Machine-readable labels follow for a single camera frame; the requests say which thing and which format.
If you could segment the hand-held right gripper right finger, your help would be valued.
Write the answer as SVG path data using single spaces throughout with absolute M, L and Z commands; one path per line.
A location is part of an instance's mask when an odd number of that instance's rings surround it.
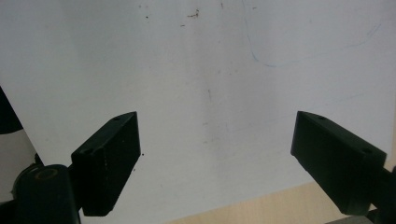
M 384 151 L 309 112 L 297 113 L 290 154 L 346 215 L 366 215 L 376 203 L 380 179 L 388 174 Z

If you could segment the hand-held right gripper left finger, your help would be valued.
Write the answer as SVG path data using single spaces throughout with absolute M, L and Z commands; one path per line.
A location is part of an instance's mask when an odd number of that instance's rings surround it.
M 86 217 L 113 210 L 140 156 L 135 112 L 110 119 L 72 153 L 71 176 Z

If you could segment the white table mat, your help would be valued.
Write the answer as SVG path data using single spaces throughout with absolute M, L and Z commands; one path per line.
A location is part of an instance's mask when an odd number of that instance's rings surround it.
M 160 224 L 307 182 L 300 111 L 390 151 L 396 0 L 0 0 L 0 86 L 46 163 L 135 112 L 141 157 L 86 224 Z

